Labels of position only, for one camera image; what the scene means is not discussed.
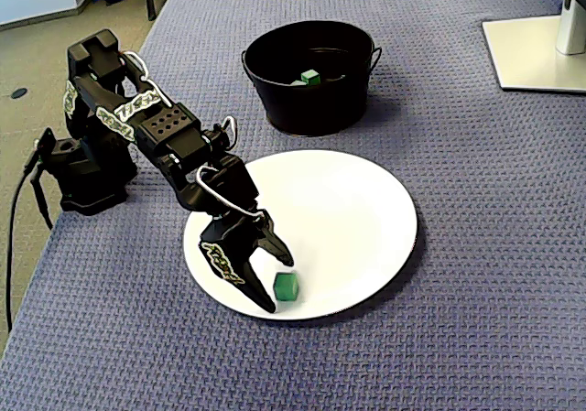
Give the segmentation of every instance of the monitor stand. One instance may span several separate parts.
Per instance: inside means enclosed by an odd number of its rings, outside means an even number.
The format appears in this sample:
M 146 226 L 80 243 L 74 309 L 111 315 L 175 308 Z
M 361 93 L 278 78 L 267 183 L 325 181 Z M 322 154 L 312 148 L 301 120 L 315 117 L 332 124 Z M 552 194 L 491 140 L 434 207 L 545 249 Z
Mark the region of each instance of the monitor stand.
M 586 92 L 586 10 L 564 0 L 561 16 L 483 23 L 505 90 Z

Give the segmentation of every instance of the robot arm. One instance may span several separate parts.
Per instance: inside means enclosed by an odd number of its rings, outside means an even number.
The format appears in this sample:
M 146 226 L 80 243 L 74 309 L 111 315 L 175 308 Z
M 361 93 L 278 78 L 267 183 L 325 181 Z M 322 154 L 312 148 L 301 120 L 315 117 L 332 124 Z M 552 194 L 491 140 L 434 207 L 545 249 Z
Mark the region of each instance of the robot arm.
M 293 259 L 268 212 L 257 208 L 258 190 L 244 162 L 228 153 L 237 137 L 235 120 L 202 130 L 195 115 L 149 78 L 135 53 L 118 50 L 109 30 L 72 45 L 68 64 L 63 103 L 72 138 L 57 141 L 48 129 L 38 144 L 41 166 L 60 184 L 63 210 L 91 215 L 124 201 L 124 186 L 136 174 L 127 146 L 135 144 L 183 208 L 212 216 L 200 249 L 214 274 L 274 312 L 250 255 L 261 247 L 284 265 L 293 266 Z M 125 96 L 125 80 L 135 86 L 133 98 Z M 196 180 L 188 180 L 194 171 Z

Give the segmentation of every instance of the green block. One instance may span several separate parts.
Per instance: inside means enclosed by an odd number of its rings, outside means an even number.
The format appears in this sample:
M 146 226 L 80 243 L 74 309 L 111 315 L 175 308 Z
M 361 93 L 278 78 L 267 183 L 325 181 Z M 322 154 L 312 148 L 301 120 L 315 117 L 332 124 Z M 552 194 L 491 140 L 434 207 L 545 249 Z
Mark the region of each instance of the green block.
M 299 283 L 295 274 L 277 273 L 275 283 L 275 298 L 279 301 L 295 301 L 299 293 Z
M 306 70 L 301 74 L 301 79 L 309 86 L 320 84 L 320 75 L 316 70 Z

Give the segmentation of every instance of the metal bucket handle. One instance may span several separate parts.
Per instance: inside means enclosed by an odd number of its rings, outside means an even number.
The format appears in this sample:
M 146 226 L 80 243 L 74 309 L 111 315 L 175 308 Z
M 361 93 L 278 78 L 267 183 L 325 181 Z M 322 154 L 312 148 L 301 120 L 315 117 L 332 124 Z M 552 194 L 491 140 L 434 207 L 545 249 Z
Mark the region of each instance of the metal bucket handle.
M 378 61 L 381 59 L 381 55 L 383 54 L 383 49 L 381 47 L 376 47 L 373 50 L 373 53 L 370 55 L 370 60 L 371 61 L 373 60 L 373 55 L 376 52 L 378 52 L 378 55 L 376 56 L 376 59 L 374 59 L 374 63 L 370 66 L 370 70 L 368 70 L 368 75 L 370 75 L 373 72 L 374 67 L 376 66 L 376 64 L 378 63 Z
M 250 80 L 252 83 L 254 83 L 255 81 L 253 80 L 253 78 L 250 76 L 250 72 L 248 72 L 248 68 L 246 68 L 246 64 L 244 63 L 244 56 L 246 55 L 246 49 L 244 51 L 242 51 L 242 55 L 241 55 L 241 59 L 242 59 L 242 66 L 244 68 L 244 72 L 246 72 L 246 76 L 248 77 L 248 80 Z
M 373 60 L 373 56 L 375 53 L 378 54 L 376 55 L 376 58 L 374 59 L 374 62 L 371 64 L 370 69 L 368 70 L 368 75 L 370 76 L 370 74 L 373 72 L 374 68 L 376 67 L 376 64 L 378 63 L 378 61 L 381 59 L 381 55 L 383 54 L 383 49 L 381 47 L 376 47 L 373 50 L 373 53 L 370 55 L 370 60 Z M 246 50 L 242 51 L 242 54 L 240 56 L 240 59 L 242 60 L 242 66 L 244 68 L 244 72 L 246 72 L 246 76 L 248 77 L 248 79 L 252 82 L 253 78 L 250 76 L 250 73 L 248 72 L 248 69 L 246 68 L 246 64 L 244 63 L 244 56 L 246 55 Z

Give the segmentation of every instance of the table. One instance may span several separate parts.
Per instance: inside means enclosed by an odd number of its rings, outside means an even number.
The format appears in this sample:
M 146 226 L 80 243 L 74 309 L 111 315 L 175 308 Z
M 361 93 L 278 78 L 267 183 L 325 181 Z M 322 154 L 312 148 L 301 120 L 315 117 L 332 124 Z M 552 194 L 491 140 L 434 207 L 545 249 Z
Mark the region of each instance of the table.
M 417 205 L 416 250 L 339 316 L 241 316 L 191 278 L 188 213 L 135 153 L 127 203 L 57 220 L 0 366 L 0 407 L 584 409 L 584 98 L 502 92 L 481 27 L 558 7 L 168 0 L 141 50 L 161 87 L 205 125 L 236 116 L 245 160 L 320 148 L 387 168 Z M 240 62 L 257 36 L 308 18 L 383 47 L 364 119 L 321 138 L 273 129 Z

